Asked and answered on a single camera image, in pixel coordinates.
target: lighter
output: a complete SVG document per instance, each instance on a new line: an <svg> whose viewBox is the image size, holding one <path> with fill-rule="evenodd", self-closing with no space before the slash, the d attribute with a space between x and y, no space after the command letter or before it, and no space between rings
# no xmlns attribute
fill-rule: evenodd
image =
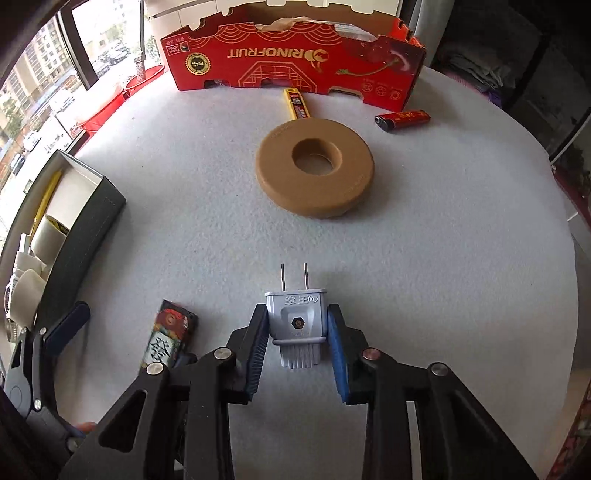
<svg viewBox="0 0 591 480"><path fill-rule="evenodd" d="M410 112L383 113L377 115L375 122L385 132L411 127L413 125L426 124L431 117L424 110L413 110Z"/></svg>

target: cork disc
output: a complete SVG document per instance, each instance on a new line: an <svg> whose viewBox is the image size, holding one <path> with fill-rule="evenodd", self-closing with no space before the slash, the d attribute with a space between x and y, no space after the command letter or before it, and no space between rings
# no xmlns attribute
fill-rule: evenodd
<svg viewBox="0 0 591 480"><path fill-rule="evenodd" d="M332 171L306 173L296 166L304 155L328 159ZM256 154L256 178L280 207L298 215L328 218L354 206L374 177L374 159L350 128L324 118L300 118L272 130Z"/></svg>

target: red cardboard box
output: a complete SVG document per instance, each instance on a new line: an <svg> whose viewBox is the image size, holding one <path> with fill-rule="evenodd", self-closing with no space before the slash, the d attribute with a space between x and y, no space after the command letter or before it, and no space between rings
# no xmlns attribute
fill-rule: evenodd
<svg viewBox="0 0 591 480"><path fill-rule="evenodd" d="M287 31L261 31L284 17L350 23L377 37L361 41L339 35L331 24L296 22ZM423 65L425 48L397 17L353 12L331 4L310 7L287 2L241 5L164 37L162 47L179 90L213 85L260 87L261 83L294 86L304 92L340 90L364 103L399 112Z"/></svg>

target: metal pivot screw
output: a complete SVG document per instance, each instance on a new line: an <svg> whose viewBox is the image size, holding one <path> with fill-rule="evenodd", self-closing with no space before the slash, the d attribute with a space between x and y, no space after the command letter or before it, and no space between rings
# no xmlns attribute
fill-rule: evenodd
<svg viewBox="0 0 591 480"><path fill-rule="evenodd" d="M66 440L66 448L71 452L74 453L75 451L78 450L79 444L78 444L79 440L77 438L74 437L69 437Z"/></svg>
<svg viewBox="0 0 591 480"><path fill-rule="evenodd" d="M230 358L232 355L232 351L227 347L218 348L214 353L213 356L218 360L225 360L226 358Z"/></svg>
<svg viewBox="0 0 591 480"><path fill-rule="evenodd" d="M160 362L152 362L146 367L148 375L158 375L159 373L162 373L162 370L164 370L164 365Z"/></svg>
<svg viewBox="0 0 591 480"><path fill-rule="evenodd" d="M366 360L377 360L382 355L382 352L377 348L366 348L362 355Z"/></svg>
<svg viewBox="0 0 591 480"><path fill-rule="evenodd" d="M438 377L445 377L449 372L449 369L446 364L433 364L431 366L431 372L433 372Z"/></svg>

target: white plug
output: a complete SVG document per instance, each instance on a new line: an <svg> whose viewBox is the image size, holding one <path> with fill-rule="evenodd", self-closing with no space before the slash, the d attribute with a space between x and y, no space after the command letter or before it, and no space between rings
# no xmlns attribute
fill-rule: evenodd
<svg viewBox="0 0 591 480"><path fill-rule="evenodd" d="M285 270L281 264L279 292L267 292L269 334L279 346L281 365L309 368L320 363L320 344L326 341L328 323L323 288L309 289L308 264L304 263L305 290L285 291Z"/></svg>

